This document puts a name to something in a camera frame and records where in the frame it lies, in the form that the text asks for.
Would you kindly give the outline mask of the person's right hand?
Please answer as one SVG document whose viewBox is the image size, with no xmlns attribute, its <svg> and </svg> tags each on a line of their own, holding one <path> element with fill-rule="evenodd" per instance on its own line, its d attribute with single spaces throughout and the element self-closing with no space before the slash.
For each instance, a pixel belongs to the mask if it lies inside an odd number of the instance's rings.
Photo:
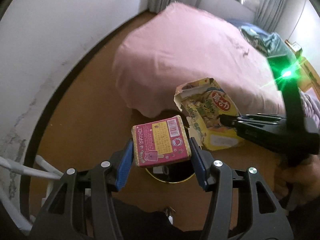
<svg viewBox="0 0 320 240">
<path fill-rule="evenodd" d="M 274 172 L 274 194 L 278 200 L 289 194 L 287 184 L 302 188 L 299 205 L 304 205 L 319 197 L 319 156 L 312 155 L 308 164 L 293 168 L 277 166 Z"/>
</svg>

